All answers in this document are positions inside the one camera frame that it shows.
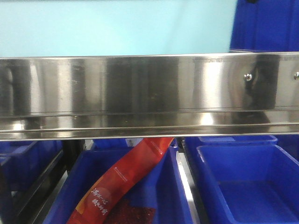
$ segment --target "metal shelf rail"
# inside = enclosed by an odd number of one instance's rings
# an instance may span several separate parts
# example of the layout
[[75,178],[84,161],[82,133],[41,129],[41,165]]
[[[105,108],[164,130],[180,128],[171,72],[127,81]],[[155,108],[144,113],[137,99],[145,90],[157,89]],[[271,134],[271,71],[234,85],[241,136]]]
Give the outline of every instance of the metal shelf rail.
[[0,140],[298,133],[298,88],[298,52],[0,58]]

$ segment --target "storage rack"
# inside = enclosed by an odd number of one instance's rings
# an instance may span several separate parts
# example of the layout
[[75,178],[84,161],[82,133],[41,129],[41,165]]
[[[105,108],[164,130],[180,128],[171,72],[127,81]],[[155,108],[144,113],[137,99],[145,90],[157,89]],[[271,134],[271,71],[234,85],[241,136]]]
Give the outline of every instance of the storage rack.
[[71,169],[78,139],[297,133],[298,87],[297,52],[2,58],[0,140],[64,140],[67,158],[16,213]]

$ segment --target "empty blue bin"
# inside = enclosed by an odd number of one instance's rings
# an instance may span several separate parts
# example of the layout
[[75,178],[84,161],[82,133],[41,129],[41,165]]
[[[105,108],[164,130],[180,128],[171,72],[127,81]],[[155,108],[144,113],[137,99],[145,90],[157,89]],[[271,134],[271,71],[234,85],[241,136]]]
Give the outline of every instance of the empty blue bin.
[[237,136],[201,136],[198,137],[199,145],[267,145],[277,143],[277,138],[273,135],[237,135]]
[[10,183],[14,179],[15,173],[13,172],[13,164],[10,157],[1,157],[0,156],[0,166],[4,173],[4,176],[7,180],[7,183]]
[[298,16],[298,0],[238,0],[230,48],[298,51]]
[[123,139],[94,139],[93,142],[97,145],[98,149],[128,147],[125,138],[123,138]]
[[299,224],[299,162],[275,145],[201,146],[196,184],[213,224]]
[[56,141],[0,142],[0,156],[10,157],[7,177],[12,191],[26,191],[60,149]]
[[299,135],[277,135],[276,138],[278,139],[277,145],[299,161]]
[[62,150],[61,141],[38,141],[40,169],[45,169],[52,159]]

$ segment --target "blue crate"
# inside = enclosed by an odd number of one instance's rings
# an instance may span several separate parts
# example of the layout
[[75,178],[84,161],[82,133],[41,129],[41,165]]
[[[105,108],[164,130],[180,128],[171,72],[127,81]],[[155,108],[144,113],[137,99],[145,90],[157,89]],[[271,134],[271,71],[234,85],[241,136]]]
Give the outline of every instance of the blue crate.
[[52,159],[62,150],[61,141],[39,141],[39,163],[40,169],[45,169]]
[[12,164],[12,159],[10,157],[2,157],[0,156],[0,166],[2,168],[2,171],[4,173],[4,176],[7,180],[7,183],[11,183],[14,181],[15,173],[14,173],[14,167]]
[[[142,138],[121,138],[121,139],[94,139],[97,149],[111,149],[111,148],[127,148],[134,147]],[[171,146],[178,146],[177,141],[174,139]]]
[[188,145],[212,224],[299,224],[299,162],[275,145]]
[[0,156],[11,157],[11,190],[26,191],[57,153],[55,141],[0,142]]
[[299,0],[238,0],[231,49],[299,51]]
[[91,147],[91,151],[113,151],[113,150],[130,150],[134,147],[111,147],[111,148],[99,148],[95,143],[93,143],[92,147]]
[[237,135],[237,136],[202,136],[198,137],[199,145],[275,145],[277,138],[273,135]]
[[94,139],[93,142],[98,149],[107,149],[115,147],[128,147],[126,139]]
[[277,145],[299,161],[299,135],[276,135],[276,138],[278,139]]
[[[44,224],[65,224],[88,189],[128,151],[129,148],[83,152]],[[170,147],[160,163],[125,195],[131,206],[156,209],[153,224],[192,223],[178,172],[176,152],[177,149]]]

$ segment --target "stainless steel shelf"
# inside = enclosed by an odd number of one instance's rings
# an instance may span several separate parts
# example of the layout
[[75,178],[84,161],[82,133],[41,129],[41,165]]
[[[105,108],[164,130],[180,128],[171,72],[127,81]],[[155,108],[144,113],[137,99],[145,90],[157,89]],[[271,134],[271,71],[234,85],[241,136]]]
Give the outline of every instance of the stainless steel shelf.
[[297,72],[297,52],[0,58],[0,140],[297,133]]

